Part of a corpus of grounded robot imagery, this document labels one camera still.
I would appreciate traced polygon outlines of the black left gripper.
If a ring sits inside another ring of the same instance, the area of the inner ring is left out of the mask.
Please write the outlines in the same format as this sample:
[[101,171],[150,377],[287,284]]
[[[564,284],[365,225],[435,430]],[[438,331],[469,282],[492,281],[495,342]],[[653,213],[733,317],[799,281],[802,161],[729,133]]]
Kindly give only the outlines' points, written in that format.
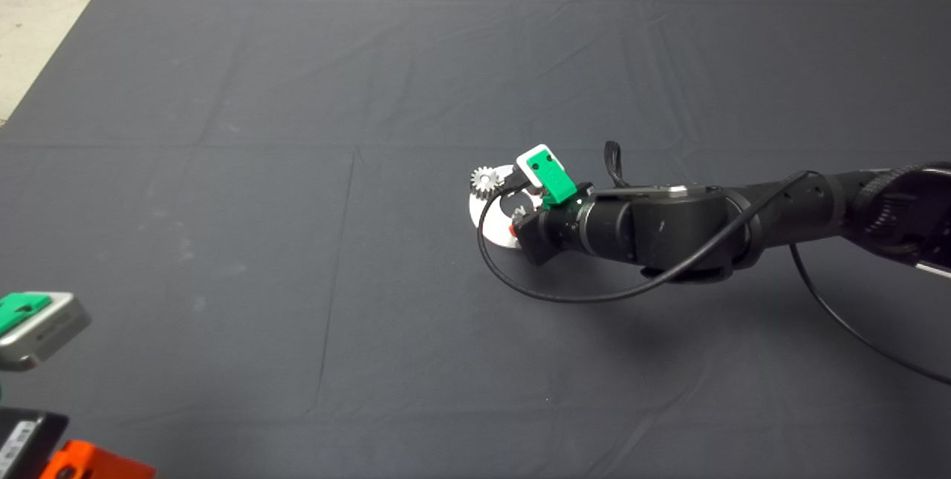
[[62,435],[67,431],[68,424],[67,415],[51,411],[1,409],[1,477],[157,477],[157,470],[153,466],[82,440],[68,440],[52,455]]

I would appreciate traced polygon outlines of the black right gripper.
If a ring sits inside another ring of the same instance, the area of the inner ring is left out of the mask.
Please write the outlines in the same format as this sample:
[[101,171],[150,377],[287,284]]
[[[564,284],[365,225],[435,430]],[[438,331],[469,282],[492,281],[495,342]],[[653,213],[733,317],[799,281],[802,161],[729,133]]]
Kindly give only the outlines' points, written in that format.
[[562,252],[594,256],[584,242],[583,218],[594,202],[592,197],[575,198],[551,209],[526,212],[510,225],[523,256],[530,264],[542,266]]

